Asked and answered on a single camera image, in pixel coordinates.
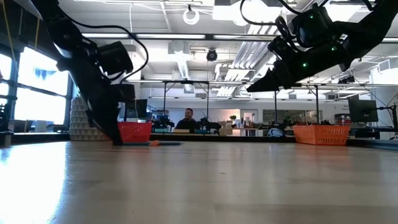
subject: table surface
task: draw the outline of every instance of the table surface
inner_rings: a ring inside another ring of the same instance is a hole
[[[0,223],[395,224],[398,153],[305,144],[2,149]]]

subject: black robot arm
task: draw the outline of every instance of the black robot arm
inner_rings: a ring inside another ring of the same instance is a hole
[[[129,55],[120,42],[97,47],[84,38],[56,0],[31,0],[62,55],[57,67],[68,71],[87,103],[88,117],[114,144],[122,144],[118,129],[119,102],[134,99],[134,86],[111,85],[107,75],[131,72]]]
[[[292,21],[297,42],[309,49],[297,51],[288,44],[289,39],[275,38],[268,49],[278,60],[248,92],[275,91],[280,86],[289,89],[335,65],[346,71],[354,59],[365,56],[383,41],[397,13],[398,1],[379,0],[359,23],[332,22],[326,9],[315,5]],[[346,34],[344,40],[340,40],[342,34]]]

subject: ceiling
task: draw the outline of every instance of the ceiling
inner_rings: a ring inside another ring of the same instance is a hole
[[[15,0],[21,6],[25,7],[30,12],[36,14],[28,0]],[[202,33],[202,34],[247,34],[250,26],[237,26],[233,21],[213,20],[212,13],[215,0],[202,1],[203,6],[193,6],[193,9],[203,10],[200,12],[200,19],[195,25],[188,25],[183,20],[184,10],[186,6],[171,6],[166,4],[162,11],[160,4],[140,6],[137,4],[105,4],[103,2],[84,2],[74,0],[58,0],[60,7],[75,20],[89,24],[89,25],[119,25],[133,32],[164,32],[164,33]],[[301,10],[310,2],[319,2],[317,0],[296,0],[296,10]],[[368,12],[364,8],[356,12],[350,22],[360,21]],[[82,32],[120,32],[119,30],[99,29],[90,30],[80,27]],[[389,37],[398,36],[398,20],[396,19],[389,31]],[[95,39],[99,45],[110,44],[114,40]],[[151,79],[161,79],[162,74],[171,74],[173,71],[179,69],[179,64],[172,59],[168,59],[168,47],[171,41],[166,40],[145,40],[143,43],[149,51],[149,64],[143,69],[144,77]],[[122,40],[126,45],[134,44],[130,40]],[[242,42],[227,42],[227,41],[187,41],[189,46],[190,59],[187,61],[189,70],[201,70],[215,72],[218,63],[232,63],[237,54],[241,50]],[[209,49],[214,48],[218,53],[217,62],[207,62],[206,55]],[[141,48],[137,48],[142,57],[145,57]],[[270,57],[269,53],[265,51],[263,57]],[[356,77],[361,82],[366,82],[369,76],[369,67],[374,66],[374,63],[366,63],[365,61],[380,62],[389,56],[398,55],[398,44],[382,44],[372,50],[365,60],[362,62],[355,61],[352,67],[355,69]],[[331,76],[341,73],[338,67],[325,70],[312,78],[313,82],[328,82]]]

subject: person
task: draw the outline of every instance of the person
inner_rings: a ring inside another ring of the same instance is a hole
[[[193,110],[191,108],[185,109],[185,117],[179,121],[175,129],[188,129],[191,133],[198,128],[198,123],[192,118]]]

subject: plastic basket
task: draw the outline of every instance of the plastic basket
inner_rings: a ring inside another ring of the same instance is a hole
[[[345,146],[349,126],[310,125],[294,126],[297,143],[314,144],[319,146]]]
[[[147,142],[150,138],[152,123],[119,122],[123,143]]]

